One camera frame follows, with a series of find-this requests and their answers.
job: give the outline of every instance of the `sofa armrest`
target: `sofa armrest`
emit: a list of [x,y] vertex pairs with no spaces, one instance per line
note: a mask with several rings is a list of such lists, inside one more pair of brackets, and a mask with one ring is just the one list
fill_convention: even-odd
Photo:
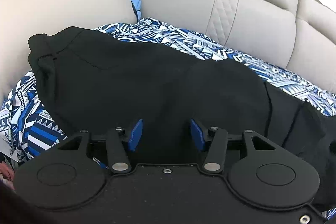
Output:
[[30,70],[28,39],[69,26],[137,22],[130,0],[0,0],[0,100]]

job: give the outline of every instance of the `black cloth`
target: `black cloth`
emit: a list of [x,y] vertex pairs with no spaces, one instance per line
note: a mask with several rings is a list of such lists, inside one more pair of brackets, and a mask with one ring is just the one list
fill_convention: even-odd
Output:
[[141,118],[143,135],[131,160],[182,164],[198,157],[191,118],[231,134],[252,129],[318,170],[315,204],[336,204],[336,118],[324,117],[245,65],[203,61],[164,45],[120,42],[77,27],[35,35],[29,47],[39,98],[68,136],[84,128],[102,134]]
[[26,203],[0,181],[0,223],[1,224],[57,224],[45,213]]

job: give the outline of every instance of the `sofa cushion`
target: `sofa cushion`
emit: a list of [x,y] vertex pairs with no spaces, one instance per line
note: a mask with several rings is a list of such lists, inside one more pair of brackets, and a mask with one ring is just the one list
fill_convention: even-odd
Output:
[[218,43],[286,67],[298,0],[142,0],[143,17],[202,32]]
[[30,66],[28,39],[69,26],[96,28],[110,22],[137,21],[130,0],[0,0],[0,100],[8,96]]
[[336,92],[336,13],[315,0],[299,0],[295,47],[287,69]]

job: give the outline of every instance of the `blue gripper pad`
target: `blue gripper pad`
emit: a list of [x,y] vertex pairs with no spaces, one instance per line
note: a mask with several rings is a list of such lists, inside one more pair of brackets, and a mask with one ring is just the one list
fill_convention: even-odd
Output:
[[140,119],[131,132],[130,139],[128,141],[128,149],[134,151],[142,136],[142,119]]
[[205,149],[205,141],[203,138],[203,132],[193,119],[191,119],[191,123],[190,123],[190,132],[193,137],[196,148],[199,151],[203,151]]

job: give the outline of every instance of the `blue and white patterned cloth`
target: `blue and white patterned cloth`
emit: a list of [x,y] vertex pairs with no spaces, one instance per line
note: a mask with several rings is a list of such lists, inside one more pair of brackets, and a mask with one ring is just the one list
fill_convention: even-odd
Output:
[[[225,62],[225,59],[234,59],[287,94],[309,102],[322,114],[336,115],[336,94],[320,89],[291,71],[226,48],[202,33],[152,18],[142,19],[135,25],[115,23],[95,30],[124,42],[160,43],[202,60]],[[19,161],[29,160],[66,138],[66,133],[58,128],[39,100],[33,72],[28,72],[9,93],[0,111],[0,126],[0,137],[9,144],[11,153],[17,153]],[[330,211],[327,216],[334,214],[336,210]]]

